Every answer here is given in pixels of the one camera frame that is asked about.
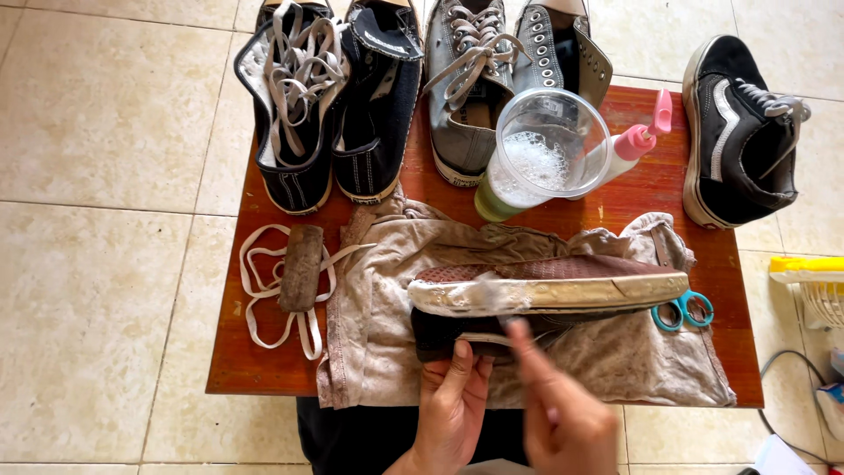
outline paper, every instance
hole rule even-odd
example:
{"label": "paper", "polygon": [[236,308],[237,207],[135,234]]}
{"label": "paper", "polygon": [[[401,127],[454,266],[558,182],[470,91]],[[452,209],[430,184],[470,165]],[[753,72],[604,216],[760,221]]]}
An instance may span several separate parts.
{"label": "paper", "polygon": [[753,468],[761,475],[815,475],[791,447],[776,435],[762,445]]}

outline tile floor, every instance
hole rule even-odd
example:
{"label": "tile floor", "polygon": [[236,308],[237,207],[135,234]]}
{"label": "tile floor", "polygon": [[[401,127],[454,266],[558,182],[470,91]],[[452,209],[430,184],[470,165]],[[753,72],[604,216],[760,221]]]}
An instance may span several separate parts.
{"label": "tile floor", "polygon": [[[203,393],[252,135],[230,62],[260,2],[0,0],[0,475],[310,472],[292,400]],[[774,91],[812,98],[801,198],[737,239],[760,362],[792,348],[829,371],[844,332],[805,330],[766,262],[844,254],[844,3],[588,7],[614,84],[679,90],[700,43],[738,33]],[[764,386],[787,439],[844,461],[802,363]],[[749,410],[619,413],[630,475],[732,475],[766,437]]]}

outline hand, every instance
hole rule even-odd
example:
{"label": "hand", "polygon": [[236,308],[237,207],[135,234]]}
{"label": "hand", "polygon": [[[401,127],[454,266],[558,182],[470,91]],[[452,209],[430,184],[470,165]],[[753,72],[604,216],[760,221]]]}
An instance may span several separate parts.
{"label": "hand", "polygon": [[615,475],[618,418],[533,343],[528,323],[506,326],[521,365],[524,444],[538,475]]}
{"label": "hand", "polygon": [[493,358],[454,342],[451,361],[422,365],[416,441],[385,473],[449,475],[472,460],[484,422]]}

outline electric cord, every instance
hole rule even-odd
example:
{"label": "electric cord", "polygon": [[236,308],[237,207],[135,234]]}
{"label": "electric cord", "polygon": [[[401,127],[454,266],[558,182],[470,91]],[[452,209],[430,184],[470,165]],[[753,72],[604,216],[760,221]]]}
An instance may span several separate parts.
{"label": "electric cord", "polygon": [[[824,377],[820,375],[820,371],[818,371],[818,369],[814,366],[814,364],[812,364],[812,362],[809,361],[809,359],[806,358],[806,356],[803,355],[801,352],[795,352],[794,350],[782,350],[780,352],[774,353],[774,356],[772,356],[771,359],[769,359],[768,362],[765,363],[765,366],[762,367],[762,370],[759,373],[760,379],[765,378],[765,373],[767,373],[768,368],[771,366],[771,363],[774,363],[775,359],[779,358],[780,356],[782,356],[786,353],[793,353],[793,354],[796,354],[797,356],[801,357],[806,362],[806,364],[808,364],[809,369],[811,369],[814,372],[814,375],[818,377],[818,381],[820,381],[820,385],[826,385],[826,381],[824,380]],[[812,392],[812,397],[814,398],[814,404],[816,406],[818,406],[819,405],[818,404],[818,397],[814,392]],[[779,434],[776,433],[776,430],[774,430],[774,428],[771,427],[771,423],[769,423],[768,418],[765,417],[765,411],[762,410],[762,409],[757,409],[757,411],[759,411],[759,416],[762,418],[762,423],[765,425],[765,427],[768,428],[768,432],[770,432],[771,434],[774,434],[775,436],[782,439],[782,437]],[[809,452],[808,450],[803,450],[800,447],[795,447],[794,445],[789,444],[785,440],[783,440],[783,442],[785,442],[786,445],[791,447],[792,450],[797,450],[797,451],[803,452],[807,456],[814,457],[814,458],[824,462],[829,467],[835,466],[834,463],[826,460],[823,457],[817,456],[817,455],[813,454],[812,452]]]}

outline fingernail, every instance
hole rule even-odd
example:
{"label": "fingernail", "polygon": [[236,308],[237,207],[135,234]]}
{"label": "fingernail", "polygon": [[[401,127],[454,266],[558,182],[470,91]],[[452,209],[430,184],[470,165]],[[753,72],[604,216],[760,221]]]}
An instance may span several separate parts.
{"label": "fingernail", "polygon": [[460,358],[465,358],[466,355],[468,355],[468,352],[466,351],[466,345],[468,345],[468,343],[466,343],[465,341],[462,341],[462,340],[455,341],[454,342],[454,354],[456,354]]}

